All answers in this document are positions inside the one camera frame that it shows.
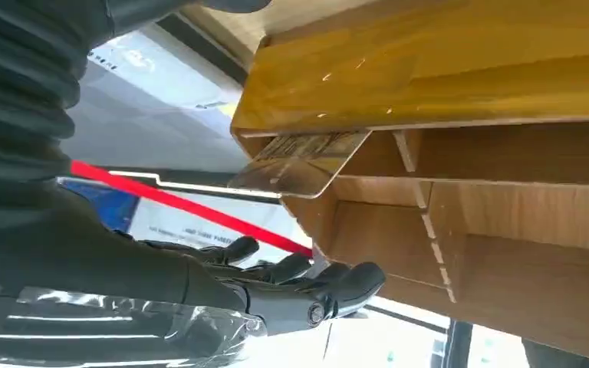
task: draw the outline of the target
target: red line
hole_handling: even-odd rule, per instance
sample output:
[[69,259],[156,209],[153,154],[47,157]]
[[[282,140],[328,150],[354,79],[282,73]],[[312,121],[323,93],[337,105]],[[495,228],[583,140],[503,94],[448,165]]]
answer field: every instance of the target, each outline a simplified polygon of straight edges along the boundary
[[249,235],[261,242],[269,243],[284,251],[299,252],[308,257],[312,257],[312,250],[304,247],[284,236],[275,234],[259,228],[249,222],[242,221],[230,215],[226,215],[215,209],[211,209],[204,205],[189,201],[188,199],[180,198],[176,195],[166,193],[164,191],[147,186],[132,179],[123,178],[122,176],[115,176],[109,174],[106,170],[98,169],[87,163],[81,161],[73,161],[71,163],[71,172],[77,176],[83,176],[88,179],[98,180],[104,182],[109,186],[119,189],[123,192],[134,194],[135,196],[152,199],[153,201],[169,205],[176,209],[182,209],[186,212],[192,213],[205,220],[209,220],[218,225],[225,226],[243,235]]

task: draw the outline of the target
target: wooden cabinet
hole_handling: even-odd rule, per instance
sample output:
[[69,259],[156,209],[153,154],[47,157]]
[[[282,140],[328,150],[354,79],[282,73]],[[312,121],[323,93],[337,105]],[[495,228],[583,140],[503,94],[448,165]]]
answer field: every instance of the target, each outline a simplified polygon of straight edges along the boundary
[[370,130],[283,204],[385,297],[589,356],[589,2],[377,2],[271,36],[232,132]]

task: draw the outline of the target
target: white wall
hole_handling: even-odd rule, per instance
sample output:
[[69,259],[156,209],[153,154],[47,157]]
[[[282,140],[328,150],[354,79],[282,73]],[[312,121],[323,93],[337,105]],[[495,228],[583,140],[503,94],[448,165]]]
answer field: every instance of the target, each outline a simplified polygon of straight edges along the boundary
[[[167,192],[263,227],[290,238],[303,246],[311,247],[311,239],[301,230],[299,224],[290,216],[288,211],[280,205],[227,199],[212,195]],[[211,245],[226,246],[229,242],[242,236],[238,232],[181,209],[162,205],[149,199],[139,201],[129,233],[138,240],[172,241],[190,245],[194,248]],[[288,252],[272,245],[263,242],[259,242],[259,244],[260,250],[250,259],[240,264],[240,267],[245,268],[255,265],[258,260],[278,262],[288,255]]]

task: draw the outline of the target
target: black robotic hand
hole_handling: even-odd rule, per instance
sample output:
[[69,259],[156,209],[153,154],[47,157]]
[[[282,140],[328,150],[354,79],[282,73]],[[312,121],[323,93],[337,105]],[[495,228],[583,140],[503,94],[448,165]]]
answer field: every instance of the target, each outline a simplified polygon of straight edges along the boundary
[[247,313],[264,319],[270,334],[303,330],[325,319],[343,317],[359,310],[385,282],[383,271],[373,263],[354,268],[333,263],[317,277],[302,275],[311,267],[308,258],[294,253],[279,263],[261,263],[241,269],[239,263],[258,251],[251,237],[236,239],[228,247],[195,249],[161,241],[145,241],[153,248],[178,252],[206,264],[217,280],[241,295]]

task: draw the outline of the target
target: blue panel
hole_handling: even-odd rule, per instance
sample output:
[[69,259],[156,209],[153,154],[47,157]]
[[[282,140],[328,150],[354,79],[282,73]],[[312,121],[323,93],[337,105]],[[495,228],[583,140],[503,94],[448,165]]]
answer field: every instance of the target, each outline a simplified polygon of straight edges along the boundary
[[89,199],[96,208],[100,220],[111,230],[127,232],[137,209],[139,197],[119,190],[65,179],[62,186]]

